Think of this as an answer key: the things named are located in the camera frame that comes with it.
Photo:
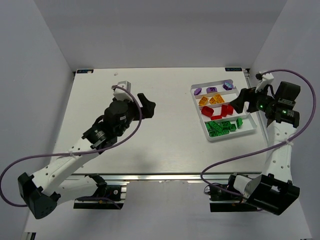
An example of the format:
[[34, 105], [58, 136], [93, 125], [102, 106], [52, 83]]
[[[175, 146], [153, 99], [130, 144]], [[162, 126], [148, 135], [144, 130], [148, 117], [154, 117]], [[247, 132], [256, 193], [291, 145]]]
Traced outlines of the red long lego brick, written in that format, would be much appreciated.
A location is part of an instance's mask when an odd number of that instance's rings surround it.
[[223, 104], [223, 105], [221, 106], [221, 113], [220, 113], [220, 115], [221, 115], [222, 117], [232, 116], [233, 113], [234, 113], [234, 108], [233, 108], [230, 104], [228, 104], [228, 105]]

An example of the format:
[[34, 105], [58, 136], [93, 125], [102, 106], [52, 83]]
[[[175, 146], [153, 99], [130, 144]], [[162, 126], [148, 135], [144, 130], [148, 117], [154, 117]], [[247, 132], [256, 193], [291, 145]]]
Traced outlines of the green square lego brick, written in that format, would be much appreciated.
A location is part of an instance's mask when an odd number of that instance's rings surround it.
[[236, 126], [237, 126], [237, 128], [240, 129], [242, 125], [243, 125], [243, 119], [242, 119], [241, 117], [238, 117], [238, 118], [236, 119]]

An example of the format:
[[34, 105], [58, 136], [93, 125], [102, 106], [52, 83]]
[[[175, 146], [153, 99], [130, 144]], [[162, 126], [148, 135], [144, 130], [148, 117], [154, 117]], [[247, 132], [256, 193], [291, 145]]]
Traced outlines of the yellow lego brick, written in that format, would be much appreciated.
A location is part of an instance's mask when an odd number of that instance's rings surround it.
[[221, 104], [221, 103], [224, 103], [224, 99], [222, 98], [222, 96], [220, 94], [216, 94], [213, 96], [214, 100], [218, 103], [218, 104]]

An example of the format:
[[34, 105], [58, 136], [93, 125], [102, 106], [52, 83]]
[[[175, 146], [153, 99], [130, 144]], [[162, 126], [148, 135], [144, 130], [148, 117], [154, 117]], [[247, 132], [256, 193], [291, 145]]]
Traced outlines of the purple lego plate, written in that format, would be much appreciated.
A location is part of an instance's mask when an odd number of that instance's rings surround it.
[[218, 90], [217, 90], [216, 87], [207, 87], [207, 88], [206, 88], [206, 93], [207, 93], [207, 94], [217, 93], [217, 92], [218, 92]]

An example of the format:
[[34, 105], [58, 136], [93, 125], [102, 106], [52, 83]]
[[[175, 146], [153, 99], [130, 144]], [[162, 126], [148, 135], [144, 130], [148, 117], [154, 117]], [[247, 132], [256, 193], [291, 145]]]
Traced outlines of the yellow round lego piece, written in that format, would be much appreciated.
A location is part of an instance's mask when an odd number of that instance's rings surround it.
[[203, 106], [205, 106], [205, 105], [208, 103], [208, 101], [209, 101], [209, 98], [206, 97], [206, 96], [203, 96], [203, 97], [199, 100], [198, 105], [199, 105], [200, 107], [203, 107]]

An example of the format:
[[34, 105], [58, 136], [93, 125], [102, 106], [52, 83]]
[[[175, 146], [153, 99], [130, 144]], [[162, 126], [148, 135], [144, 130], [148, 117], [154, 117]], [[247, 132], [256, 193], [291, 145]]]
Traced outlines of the red half-round lego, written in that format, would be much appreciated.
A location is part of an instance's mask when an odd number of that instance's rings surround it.
[[214, 109], [208, 106], [203, 106], [203, 108], [201, 109], [201, 114], [211, 118], [214, 114]]

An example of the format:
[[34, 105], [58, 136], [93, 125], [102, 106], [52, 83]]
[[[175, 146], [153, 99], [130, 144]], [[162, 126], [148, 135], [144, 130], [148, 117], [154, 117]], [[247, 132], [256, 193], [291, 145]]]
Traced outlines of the purple curved lego piece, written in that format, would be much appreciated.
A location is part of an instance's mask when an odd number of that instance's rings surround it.
[[195, 96], [199, 95], [202, 92], [202, 88], [196, 88], [193, 92]]

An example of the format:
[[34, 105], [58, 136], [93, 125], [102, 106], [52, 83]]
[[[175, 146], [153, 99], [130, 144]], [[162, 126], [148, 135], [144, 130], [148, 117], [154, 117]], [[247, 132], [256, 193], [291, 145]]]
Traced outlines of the purple tall lego brick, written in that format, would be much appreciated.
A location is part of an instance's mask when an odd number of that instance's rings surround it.
[[222, 87], [226, 90], [232, 90], [234, 88], [233, 84], [230, 81], [225, 81], [222, 85]]

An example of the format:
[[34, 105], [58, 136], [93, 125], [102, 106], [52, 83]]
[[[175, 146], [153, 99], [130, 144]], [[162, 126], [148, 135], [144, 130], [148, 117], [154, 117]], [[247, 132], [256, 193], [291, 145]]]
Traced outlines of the green thin lego plate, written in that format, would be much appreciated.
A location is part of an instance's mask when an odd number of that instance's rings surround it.
[[223, 128], [227, 128], [231, 125], [231, 122], [230, 121], [222, 121], [220, 124]]

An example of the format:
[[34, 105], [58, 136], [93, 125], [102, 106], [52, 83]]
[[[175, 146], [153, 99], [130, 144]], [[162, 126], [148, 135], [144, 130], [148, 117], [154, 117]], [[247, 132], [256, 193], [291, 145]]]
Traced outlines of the red rectangular lego brick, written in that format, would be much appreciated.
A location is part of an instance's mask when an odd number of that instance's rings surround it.
[[221, 116], [221, 115], [213, 115], [210, 119], [212, 120], [212, 121], [215, 121], [215, 120], [220, 120], [220, 119], [222, 119], [223, 117]]

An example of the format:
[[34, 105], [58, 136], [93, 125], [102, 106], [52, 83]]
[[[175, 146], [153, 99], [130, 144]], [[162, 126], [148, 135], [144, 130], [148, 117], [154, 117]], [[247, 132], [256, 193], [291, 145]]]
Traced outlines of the small green lego brick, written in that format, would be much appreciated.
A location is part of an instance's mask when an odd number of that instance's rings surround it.
[[208, 131], [210, 131], [212, 129], [208, 122], [205, 125], [206, 125], [206, 128], [207, 128]]

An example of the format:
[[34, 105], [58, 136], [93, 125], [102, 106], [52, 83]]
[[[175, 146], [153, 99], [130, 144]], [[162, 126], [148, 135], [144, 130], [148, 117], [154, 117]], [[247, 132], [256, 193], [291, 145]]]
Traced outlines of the small green square lego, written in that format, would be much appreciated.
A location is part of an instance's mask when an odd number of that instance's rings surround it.
[[210, 136], [211, 138], [214, 138], [214, 137], [217, 137], [217, 136], [218, 136], [218, 133], [217, 133], [216, 131], [209, 131], [208, 134], [209, 134], [209, 136]]

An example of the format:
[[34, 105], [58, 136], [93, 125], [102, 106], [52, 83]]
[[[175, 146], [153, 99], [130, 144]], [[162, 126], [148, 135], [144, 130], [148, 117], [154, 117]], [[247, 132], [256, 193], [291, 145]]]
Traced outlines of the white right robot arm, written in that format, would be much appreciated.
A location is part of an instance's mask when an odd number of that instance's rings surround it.
[[244, 202], [275, 215], [281, 215], [300, 195], [300, 188], [293, 185], [291, 174], [292, 146], [287, 142], [300, 122], [300, 114], [294, 111], [300, 86], [282, 81], [274, 96], [268, 88], [256, 91], [243, 88], [230, 105], [242, 113], [246, 102], [247, 112], [262, 111], [267, 119], [268, 146], [264, 169], [256, 178], [236, 174], [229, 179], [229, 186], [240, 192]]

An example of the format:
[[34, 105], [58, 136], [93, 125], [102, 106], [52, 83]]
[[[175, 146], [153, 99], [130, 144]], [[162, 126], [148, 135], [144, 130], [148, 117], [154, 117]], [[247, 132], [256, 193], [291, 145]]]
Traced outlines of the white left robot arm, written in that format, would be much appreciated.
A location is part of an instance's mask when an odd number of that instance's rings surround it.
[[85, 163], [117, 146], [118, 138], [131, 122], [154, 116], [156, 103], [148, 100], [143, 93], [137, 97], [142, 106], [133, 100], [113, 98], [104, 114], [95, 120], [66, 155], [59, 156], [31, 175], [23, 173], [18, 177], [19, 193], [35, 219], [48, 216], [58, 205], [71, 200], [113, 201], [109, 196], [114, 191], [99, 174], [86, 174], [70, 183], [67, 178]]

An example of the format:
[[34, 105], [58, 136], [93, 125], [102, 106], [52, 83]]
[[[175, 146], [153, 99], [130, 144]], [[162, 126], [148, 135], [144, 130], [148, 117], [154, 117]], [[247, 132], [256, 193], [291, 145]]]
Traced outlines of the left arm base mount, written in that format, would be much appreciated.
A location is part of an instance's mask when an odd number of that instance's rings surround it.
[[84, 196], [74, 201], [73, 208], [81, 210], [121, 210], [124, 205], [123, 186], [109, 184], [98, 174], [85, 175], [94, 180], [97, 189], [92, 196]]

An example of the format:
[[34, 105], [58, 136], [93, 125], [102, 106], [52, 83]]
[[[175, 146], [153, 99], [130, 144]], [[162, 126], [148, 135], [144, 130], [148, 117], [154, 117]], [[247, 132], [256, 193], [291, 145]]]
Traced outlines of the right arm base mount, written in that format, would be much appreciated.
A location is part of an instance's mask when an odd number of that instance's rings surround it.
[[[236, 176], [232, 174], [228, 178], [228, 182], [226, 184], [214, 182], [213, 185], [239, 194], [240, 192], [233, 187], [235, 179]], [[203, 189], [204, 194], [209, 196], [211, 213], [244, 213], [261, 211], [261, 209], [258, 209], [257, 207], [251, 206], [244, 202], [244, 200], [240, 196], [227, 193], [225, 191], [222, 191], [221, 189], [217, 189], [216, 187], [208, 184]]]

